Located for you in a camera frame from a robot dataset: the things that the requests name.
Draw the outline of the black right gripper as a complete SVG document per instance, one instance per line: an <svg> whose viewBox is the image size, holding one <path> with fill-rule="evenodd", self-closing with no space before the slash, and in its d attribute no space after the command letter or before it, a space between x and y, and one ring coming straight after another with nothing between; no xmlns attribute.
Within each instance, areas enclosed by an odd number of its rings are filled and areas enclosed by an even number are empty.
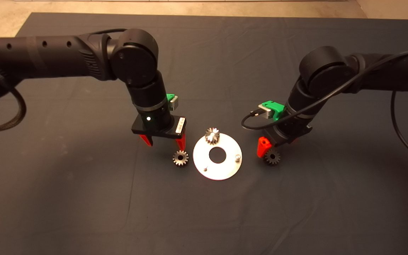
<svg viewBox="0 0 408 255"><path fill-rule="evenodd" d="M312 120L313 115L301 114L275 126L264 129L264 137L259 137L258 140L256 149L257 157L263 158L272 146L279 147L286 143L296 143L297 138L311 132L312 126L310 126L309 123Z"/></svg>

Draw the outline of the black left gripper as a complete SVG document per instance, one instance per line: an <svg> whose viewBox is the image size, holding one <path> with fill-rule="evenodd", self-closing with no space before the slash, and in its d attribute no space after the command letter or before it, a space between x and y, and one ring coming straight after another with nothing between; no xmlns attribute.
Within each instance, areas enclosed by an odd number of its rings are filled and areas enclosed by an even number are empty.
<svg viewBox="0 0 408 255"><path fill-rule="evenodd" d="M153 147L152 137L175 139L181 151L186 150L186 124L187 119L183 116L172 115L167 103L152 110L150 108L137 109L138 115L132 124L134 134Z"/></svg>

